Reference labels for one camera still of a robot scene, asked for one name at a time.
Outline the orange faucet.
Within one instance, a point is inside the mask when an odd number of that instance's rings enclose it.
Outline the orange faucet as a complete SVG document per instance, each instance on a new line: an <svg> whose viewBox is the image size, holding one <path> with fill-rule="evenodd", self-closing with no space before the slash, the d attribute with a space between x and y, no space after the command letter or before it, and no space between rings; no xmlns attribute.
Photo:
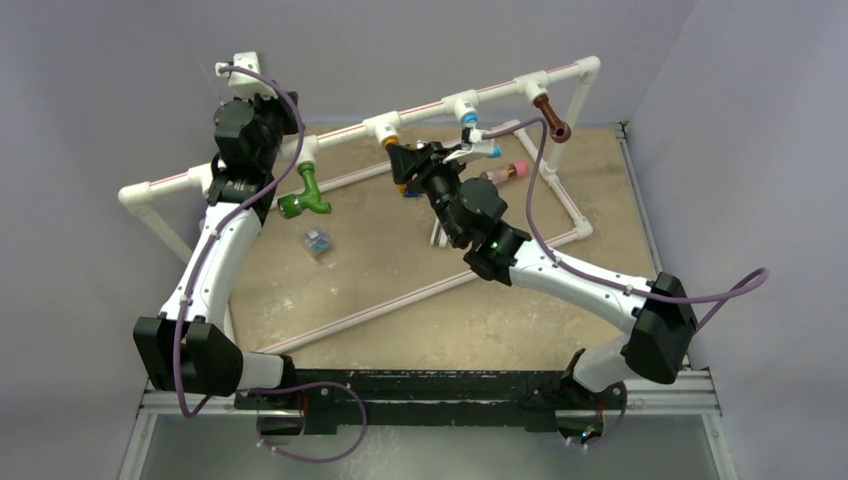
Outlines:
<svg viewBox="0 0 848 480"><path fill-rule="evenodd" d="M399 140L398 140L398 138L397 138L397 137L388 137L386 140L384 140L384 141L383 141L383 147L384 147L384 149L385 149L385 145L386 145L386 144L388 144L388 143L399 143ZM401 193L401 195L402 195L403 193L407 192L407 191L415 192L415 191L413 191L413 190L412 190L412 188L409 186L409 182L407 182L406 184L403 184L403 185L395 185L395 186L397 187L398 191Z"/></svg>

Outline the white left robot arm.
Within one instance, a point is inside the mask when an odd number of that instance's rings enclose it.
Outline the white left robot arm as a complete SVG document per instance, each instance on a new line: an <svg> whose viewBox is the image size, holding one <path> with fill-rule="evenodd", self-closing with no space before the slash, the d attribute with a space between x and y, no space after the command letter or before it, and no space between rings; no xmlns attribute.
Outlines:
<svg viewBox="0 0 848 480"><path fill-rule="evenodd" d="M281 140L297 133L283 100L234 99L214 114L218 151L201 237L174 292L154 317L141 317L133 340L152 386L212 396L259 389L272 408L297 399L298 382L281 355L246 352L224 332L241 265L274 194L272 168Z"/></svg>

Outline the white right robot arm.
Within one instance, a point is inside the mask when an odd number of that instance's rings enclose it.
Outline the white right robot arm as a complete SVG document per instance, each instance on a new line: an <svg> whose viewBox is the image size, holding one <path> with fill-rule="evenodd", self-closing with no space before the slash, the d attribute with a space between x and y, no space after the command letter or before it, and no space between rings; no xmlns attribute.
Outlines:
<svg viewBox="0 0 848 480"><path fill-rule="evenodd" d="M697 319L681 280L627 276L551 249L507 223L507 203L483 178L462 180L462 166L439 142L420 147L389 143L392 177L428 198L450 245L481 279L542 292L615 326L614 340L574 354L561 381L564 399L584 407L621 381L676 381Z"/></svg>

